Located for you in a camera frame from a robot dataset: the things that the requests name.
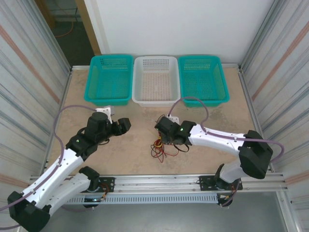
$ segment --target gray floor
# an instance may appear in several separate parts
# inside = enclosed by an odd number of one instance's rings
[[[52,32],[54,35],[62,35],[70,29],[71,22],[56,22],[56,28]],[[74,22],[72,32],[56,40],[70,66],[90,64],[94,53],[82,22]]]
[[[285,232],[275,193],[238,193],[216,204],[101,205],[82,213],[59,209],[42,230],[75,232]]]

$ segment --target corrugated metal wall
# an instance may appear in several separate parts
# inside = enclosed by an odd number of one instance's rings
[[[0,1],[0,206],[39,175],[70,67],[34,1]],[[0,225],[15,225],[8,210]]]
[[[275,168],[309,230],[309,1],[277,2],[242,69],[264,136],[285,146]]]

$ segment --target white basket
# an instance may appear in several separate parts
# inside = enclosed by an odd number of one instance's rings
[[[132,100],[144,107],[172,106],[181,97],[175,57],[138,57],[134,61]]]

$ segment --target white bracket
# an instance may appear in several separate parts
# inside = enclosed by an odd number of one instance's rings
[[[178,117],[170,115],[170,116],[168,116],[168,119],[170,119],[172,122],[176,122],[177,124],[180,125]]]
[[[112,115],[114,115],[114,107],[109,105],[104,108],[97,108],[97,112],[102,112],[107,115],[108,120],[112,123]]]

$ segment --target teal basket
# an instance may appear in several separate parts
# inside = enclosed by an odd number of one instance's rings
[[[179,76],[182,97],[196,97],[206,106],[216,107],[230,97],[222,69],[216,56],[179,57]],[[195,100],[183,100],[187,107],[201,107]]]
[[[127,105],[132,95],[133,57],[102,55],[91,59],[84,99],[97,106]]]

